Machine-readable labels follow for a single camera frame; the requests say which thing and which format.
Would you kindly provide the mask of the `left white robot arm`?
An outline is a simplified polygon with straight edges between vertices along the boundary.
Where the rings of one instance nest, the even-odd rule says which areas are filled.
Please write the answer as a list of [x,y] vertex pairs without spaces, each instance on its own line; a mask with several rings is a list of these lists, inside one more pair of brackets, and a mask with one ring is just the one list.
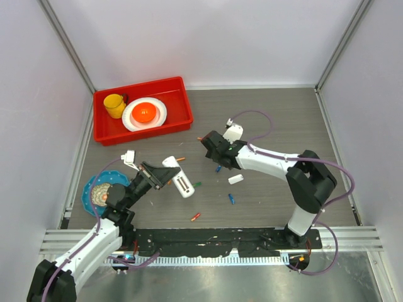
[[131,207],[150,189],[163,188],[182,171],[173,156],[160,167],[143,162],[136,169],[129,185],[116,183],[108,188],[107,207],[85,237],[56,260],[37,265],[27,301],[76,301],[86,281],[108,256],[133,246],[136,232]]

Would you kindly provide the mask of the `white battery cover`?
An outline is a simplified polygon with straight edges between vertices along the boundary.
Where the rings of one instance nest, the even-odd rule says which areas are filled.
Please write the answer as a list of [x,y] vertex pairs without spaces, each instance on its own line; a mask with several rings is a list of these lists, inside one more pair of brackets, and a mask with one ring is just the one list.
[[236,183],[241,182],[243,180],[244,180],[244,177],[243,177],[242,174],[238,174],[238,175],[235,175],[235,176],[232,176],[232,177],[228,178],[228,182],[229,182],[230,185],[236,184]]

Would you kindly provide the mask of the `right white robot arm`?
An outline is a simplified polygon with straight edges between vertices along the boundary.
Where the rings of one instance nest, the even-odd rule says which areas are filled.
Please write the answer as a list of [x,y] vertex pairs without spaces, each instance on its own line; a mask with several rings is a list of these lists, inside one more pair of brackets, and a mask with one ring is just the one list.
[[251,170],[284,180],[296,204],[292,217],[283,231],[285,243],[297,249],[307,241],[307,232],[337,180],[317,154],[281,154],[258,148],[242,140],[230,142],[211,131],[201,139],[206,158],[228,169]]

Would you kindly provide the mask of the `white remote control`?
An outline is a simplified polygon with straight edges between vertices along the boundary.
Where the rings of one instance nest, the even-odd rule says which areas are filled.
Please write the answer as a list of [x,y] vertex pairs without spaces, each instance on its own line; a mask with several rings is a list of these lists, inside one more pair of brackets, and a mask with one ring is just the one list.
[[179,172],[171,180],[183,198],[189,198],[194,194],[195,188],[193,187],[192,183],[190,182],[187,175],[184,173],[184,170],[181,168],[174,156],[165,158],[162,161],[162,165],[164,167],[179,168]]

